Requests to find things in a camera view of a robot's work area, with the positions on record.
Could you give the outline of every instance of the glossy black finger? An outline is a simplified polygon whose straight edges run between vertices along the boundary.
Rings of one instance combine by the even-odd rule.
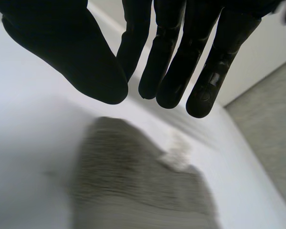
[[[210,113],[238,50],[260,22],[260,18],[223,9],[212,49],[187,100],[188,114],[203,118]]]
[[[156,96],[177,43],[184,5],[185,0],[154,0],[158,28],[139,84],[142,98]]]
[[[81,93],[118,104],[127,96],[127,81],[86,7],[87,0],[0,0],[4,28],[15,42]]]
[[[152,0],[122,0],[126,31],[117,53],[127,81],[133,75],[149,33]]]
[[[161,107],[171,109],[180,102],[221,9],[208,0],[187,0],[183,37],[156,96]]]

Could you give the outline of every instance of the gray floor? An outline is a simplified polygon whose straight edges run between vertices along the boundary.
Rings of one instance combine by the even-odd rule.
[[[286,64],[227,110],[286,200]]]

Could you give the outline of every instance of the gray towel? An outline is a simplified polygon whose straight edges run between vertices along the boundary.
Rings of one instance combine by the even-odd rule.
[[[99,118],[82,143],[71,186],[74,229],[215,229],[201,174],[176,172],[138,129]]]

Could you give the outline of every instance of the fabric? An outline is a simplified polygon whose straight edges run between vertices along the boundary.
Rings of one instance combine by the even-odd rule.
[[[100,118],[87,132],[71,187],[73,228],[215,229],[201,174],[176,172],[138,129]]]

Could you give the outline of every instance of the white wall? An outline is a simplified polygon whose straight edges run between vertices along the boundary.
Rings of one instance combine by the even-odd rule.
[[[125,29],[123,6],[121,0],[90,0],[109,17],[115,20],[121,32]],[[225,79],[217,102],[227,105],[251,86],[265,78],[268,74],[286,62],[286,26],[283,24],[283,16],[286,5],[280,8],[279,13],[268,15],[250,38],[243,44],[234,63]],[[152,10],[152,22],[147,47],[151,47],[156,33],[155,13]],[[192,77],[192,83],[196,82],[208,56],[213,39],[213,29],[209,42]]]

